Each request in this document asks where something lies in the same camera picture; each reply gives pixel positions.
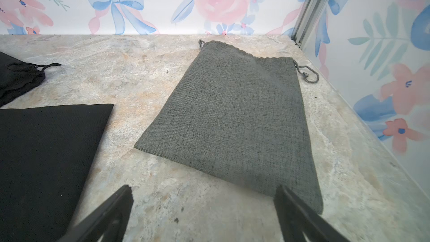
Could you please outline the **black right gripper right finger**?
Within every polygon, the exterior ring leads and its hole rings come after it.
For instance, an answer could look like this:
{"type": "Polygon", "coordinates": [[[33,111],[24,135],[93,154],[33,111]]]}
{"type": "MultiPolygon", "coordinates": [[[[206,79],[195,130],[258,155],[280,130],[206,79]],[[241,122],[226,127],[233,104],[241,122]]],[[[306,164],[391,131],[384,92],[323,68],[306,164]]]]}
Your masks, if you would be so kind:
{"type": "Polygon", "coordinates": [[[274,205],[286,242],[348,242],[290,189],[279,186],[274,205]]]}

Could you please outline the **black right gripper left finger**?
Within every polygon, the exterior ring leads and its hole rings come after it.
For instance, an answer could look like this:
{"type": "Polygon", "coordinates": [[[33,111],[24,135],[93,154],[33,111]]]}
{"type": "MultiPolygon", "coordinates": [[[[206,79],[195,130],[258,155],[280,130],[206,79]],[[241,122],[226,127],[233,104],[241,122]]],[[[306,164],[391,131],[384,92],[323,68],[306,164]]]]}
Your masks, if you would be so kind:
{"type": "Polygon", "coordinates": [[[78,225],[66,232],[60,242],[121,242],[134,203],[132,188],[123,185],[78,225]]]}

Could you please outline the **plain black drawstring pouch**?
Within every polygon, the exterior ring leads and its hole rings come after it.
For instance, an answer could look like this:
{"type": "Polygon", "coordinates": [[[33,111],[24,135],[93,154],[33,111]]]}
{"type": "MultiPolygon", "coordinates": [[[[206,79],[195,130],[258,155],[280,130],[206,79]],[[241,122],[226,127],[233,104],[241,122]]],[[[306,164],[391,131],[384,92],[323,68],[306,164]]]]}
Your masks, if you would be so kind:
{"type": "Polygon", "coordinates": [[[1,110],[3,242],[54,242],[66,233],[112,110],[1,110]]]}

